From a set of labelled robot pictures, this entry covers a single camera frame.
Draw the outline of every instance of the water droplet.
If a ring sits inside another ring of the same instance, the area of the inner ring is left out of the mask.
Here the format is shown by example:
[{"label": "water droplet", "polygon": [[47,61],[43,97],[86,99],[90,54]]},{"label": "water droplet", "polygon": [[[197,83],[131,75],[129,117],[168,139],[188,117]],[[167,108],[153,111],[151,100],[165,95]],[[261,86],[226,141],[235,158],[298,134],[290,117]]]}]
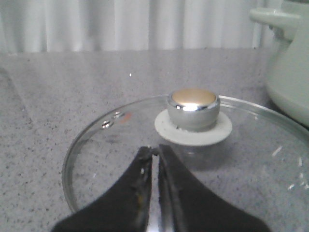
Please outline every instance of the water droplet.
[{"label": "water droplet", "polygon": [[271,155],[272,157],[275,157],[282,149],[282,146],[279,146]]},{"label": "water droplet", "polygon": [[103,124],[102,124],[102,129],[107,129],[107,128],[111,127],[113,124],[114,124],[114,122],[111,122],[109,120],[104,121]]},{"label": "water droplet", "polygon": [[295,187],[295,184],[291,184],[289,187],[288,187],[288,190],[291,190],[292,188]]},{"label": "water droplet", "polygon": [[117,111],[117,112],[114,113],[113,119],[120,118],[120,117],[122,117],[124,115],[125,115],[124,113],[121,113],[120,111]]}]

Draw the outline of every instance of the white pot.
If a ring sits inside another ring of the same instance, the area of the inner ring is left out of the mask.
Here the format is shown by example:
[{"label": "white pot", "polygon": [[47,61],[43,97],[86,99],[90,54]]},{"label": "white pot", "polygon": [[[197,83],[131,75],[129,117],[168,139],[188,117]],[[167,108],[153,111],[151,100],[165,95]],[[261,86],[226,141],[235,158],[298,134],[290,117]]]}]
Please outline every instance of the white pot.
[{"label": "white pot", "polygon": [[309,126],[309,1],[284,0],[281,9],[256,8],[250,18],[273,28],[266,87],[271,99]]}]

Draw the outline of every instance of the white curtain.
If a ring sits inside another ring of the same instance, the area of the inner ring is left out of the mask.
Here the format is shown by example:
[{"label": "white curtain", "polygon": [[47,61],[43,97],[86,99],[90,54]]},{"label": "white curtain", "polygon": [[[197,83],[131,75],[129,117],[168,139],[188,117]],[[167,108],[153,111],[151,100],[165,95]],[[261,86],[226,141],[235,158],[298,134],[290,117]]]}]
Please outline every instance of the white curtain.
[{"label": "white curtain", "polygon": [[281,0],[0,0],[0,52],[248,48],[272,32],[249,20]]}]

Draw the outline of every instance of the glass pot lid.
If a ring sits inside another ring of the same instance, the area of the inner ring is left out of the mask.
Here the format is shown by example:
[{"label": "glass pot lid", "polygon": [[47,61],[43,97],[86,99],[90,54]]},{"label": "glass pot lid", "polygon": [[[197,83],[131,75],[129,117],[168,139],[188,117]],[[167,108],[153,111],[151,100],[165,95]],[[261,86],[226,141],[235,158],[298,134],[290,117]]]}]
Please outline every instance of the glass pot lid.
[{"label": "glass pot lid", "polygon": [[[155,129],[167,96],[137,101],[92,122],[72,143],[62,181],[73,212],[106,192],[128,168],[141,146],[169,145],[209,189],[239,209],[262,219],[274,232],[309,227],[309,132],[262,106],[220,96],[220,112],[231,134],[207,146],[178,145]],[[153,161],[149,223],[160,220],[158,164]]]}]

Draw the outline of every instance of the pot handle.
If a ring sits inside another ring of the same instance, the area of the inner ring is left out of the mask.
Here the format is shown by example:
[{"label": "pot handle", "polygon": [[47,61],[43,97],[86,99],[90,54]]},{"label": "pot handle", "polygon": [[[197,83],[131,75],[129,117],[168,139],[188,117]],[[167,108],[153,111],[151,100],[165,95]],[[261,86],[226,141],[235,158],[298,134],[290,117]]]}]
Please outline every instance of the pot handle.
[{"label": "pot handle", "polygon": [[282,29],[284,37],[288,40],[294,39],[300,18],[297,14],[289,14],[280,9],[259,7],[250,10],[252,21]]}]

